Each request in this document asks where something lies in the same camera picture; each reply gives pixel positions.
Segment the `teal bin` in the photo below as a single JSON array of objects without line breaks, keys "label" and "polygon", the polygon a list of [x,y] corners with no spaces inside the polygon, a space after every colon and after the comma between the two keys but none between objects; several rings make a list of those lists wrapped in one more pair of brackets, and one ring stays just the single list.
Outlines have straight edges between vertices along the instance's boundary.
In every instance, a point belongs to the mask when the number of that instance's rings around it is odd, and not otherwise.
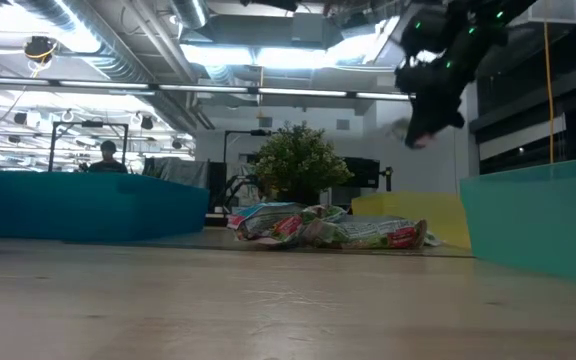
[{"label": "teal bin", "polygon": [[462,180],[473,254],[576,280],[576,161]]},{"label": "teal bin", "polygon": [[0,172],[0,238],[122,242],[198,232],[208,197],[139,175]]}]

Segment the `yellow panel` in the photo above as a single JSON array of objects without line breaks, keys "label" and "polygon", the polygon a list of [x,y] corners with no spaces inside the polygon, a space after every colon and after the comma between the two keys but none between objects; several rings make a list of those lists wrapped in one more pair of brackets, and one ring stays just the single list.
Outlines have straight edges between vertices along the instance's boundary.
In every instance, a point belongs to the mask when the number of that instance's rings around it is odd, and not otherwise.
[{"label": "yellow panel", "polygon": [[446,193],[380,193],[352,201],[355,215],[392,215],[426,219],[428,228],[449,245],[470,249],[466,214],[461,200]]}]

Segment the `person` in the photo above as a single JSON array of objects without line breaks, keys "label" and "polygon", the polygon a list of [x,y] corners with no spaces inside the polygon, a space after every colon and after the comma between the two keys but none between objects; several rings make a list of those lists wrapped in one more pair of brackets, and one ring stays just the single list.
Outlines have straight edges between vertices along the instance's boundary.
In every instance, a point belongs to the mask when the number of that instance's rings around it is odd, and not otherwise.
[{"label": "person", "polygon": [[103,160],[90,165],[88,172],[117,172],[128,173],[126,166],[113,158],[117,152],[117,145],[110,140],[101,143],[101,156]]}]

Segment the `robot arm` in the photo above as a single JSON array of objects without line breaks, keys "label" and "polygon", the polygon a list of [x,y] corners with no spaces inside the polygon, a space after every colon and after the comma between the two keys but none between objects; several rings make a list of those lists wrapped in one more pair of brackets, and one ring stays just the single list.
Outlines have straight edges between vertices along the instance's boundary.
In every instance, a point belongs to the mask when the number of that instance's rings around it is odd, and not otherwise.
[{"label": "robot arm", "polygon": [[[506,25],[536,0],[454,0],[448,7],[411,5],[393,32],[406,53],[395,71],[395,85],[411,94],[413,115],[405,144],[422,140],[451,125],[462,128],[461,93],[475,80],[477,67],[493,45],[506,45]],[[440,53],[430,63],[414,63],[427,50]]]}]

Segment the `green leaves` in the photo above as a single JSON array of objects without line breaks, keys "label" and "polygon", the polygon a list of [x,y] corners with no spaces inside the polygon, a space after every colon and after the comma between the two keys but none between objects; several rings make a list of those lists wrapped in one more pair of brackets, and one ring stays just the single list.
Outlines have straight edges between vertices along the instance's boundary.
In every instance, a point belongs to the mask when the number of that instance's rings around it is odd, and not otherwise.
[{"label": "green leaves", "polygon": [[309,128],[304,121],[286,122],[258,153],[257,176],[280,191],[322,191],[348,180],[352,173],[323,138],[324,130]]}]

